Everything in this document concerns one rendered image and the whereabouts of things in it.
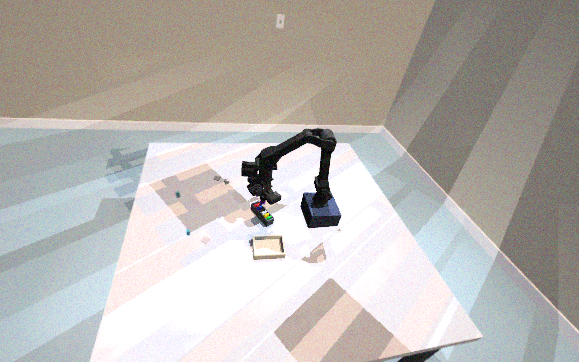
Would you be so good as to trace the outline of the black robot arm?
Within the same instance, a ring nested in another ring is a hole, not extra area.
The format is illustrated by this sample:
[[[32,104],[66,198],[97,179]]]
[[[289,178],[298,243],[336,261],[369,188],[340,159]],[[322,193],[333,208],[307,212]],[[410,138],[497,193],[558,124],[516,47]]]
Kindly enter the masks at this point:
[[[256,177],[259,171],[259,177],[261,179],[271,179],[273,170],[278,170],[276,163],[278,163],[284,155],[307,143],[321,148],[319,175],[314,176],[316,194],[312,197],[312,200],[316,207],[328,206],[328,200],[333,198],[328,180],[331,154],[337,144],[333,131],[330,129],[304,129],[299,134],[277,146],[269,146],[262,149],[260,154],[255,157],[255,162],[242,161],[241,177]],[[264,184],[260,183],[258,179],[248,184],[247,189],[252,196],[256,197],[261,195],[262,192],[265,192]]]

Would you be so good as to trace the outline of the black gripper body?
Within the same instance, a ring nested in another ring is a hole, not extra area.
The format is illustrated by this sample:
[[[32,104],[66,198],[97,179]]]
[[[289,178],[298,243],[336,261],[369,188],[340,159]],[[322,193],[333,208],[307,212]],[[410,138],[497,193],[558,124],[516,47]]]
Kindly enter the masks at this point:
[[[270,205],[281,201],[282,196],[277,191],[273,192],[273,190],[271,189],[273,187],[273,185],[271,184],[271,181],[274,180],[273,177],[269,180],[263,180],[259,177],[259,174],[257,174],[256,177],[248,177],[247,181],[250,184],[253,181],[256,181],[257,179],[260,183],[264,184],[265,192],[263,192],[263,194],[266,196],[265,199]]]

